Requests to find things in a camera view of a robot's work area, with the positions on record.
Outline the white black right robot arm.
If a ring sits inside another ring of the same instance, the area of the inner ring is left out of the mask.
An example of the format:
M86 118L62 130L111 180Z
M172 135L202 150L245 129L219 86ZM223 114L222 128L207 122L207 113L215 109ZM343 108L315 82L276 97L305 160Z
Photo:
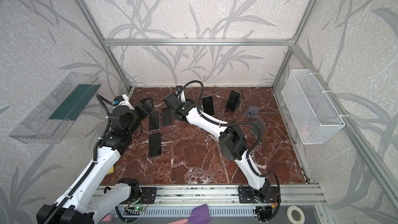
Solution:
M227 123L217 120L201 111L195 104L181 101L175 93L169 94L163 99L163 102L174 118L212 134L219 142L222 154L234 161L245 175L253 198L261 203L266 201L271 184L266 175L261 174L251 158L250 153L253 147L247 146L246 138L240 128L241 125L248 124L260 131L258 125L252 122Z

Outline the grey phone stand front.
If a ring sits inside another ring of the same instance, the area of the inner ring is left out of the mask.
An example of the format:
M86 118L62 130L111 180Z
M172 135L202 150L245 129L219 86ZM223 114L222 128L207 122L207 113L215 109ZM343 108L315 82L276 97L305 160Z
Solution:
M257 120L257 121L255 122L255 125L256 125L257 127L252 126L252 127L250 128L250 135L251 135L251 137L252 137L254 140L257 140L260 133L261 133L262 136L264 136L265 124L264 124L262 121Z

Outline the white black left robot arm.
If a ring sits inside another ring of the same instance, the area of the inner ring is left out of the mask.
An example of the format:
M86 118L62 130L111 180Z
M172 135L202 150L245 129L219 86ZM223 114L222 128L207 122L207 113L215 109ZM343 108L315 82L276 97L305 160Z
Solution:
M109 170L133 141L133 134L153 111L151 97L132 106L127 95L111 102L97 94L106 112L107 125L93 148L93 158L68 190L54 204L43 205L36 215L39 224L97 224L120 203L142 197L136 179L122 178L96 201L92 196Z

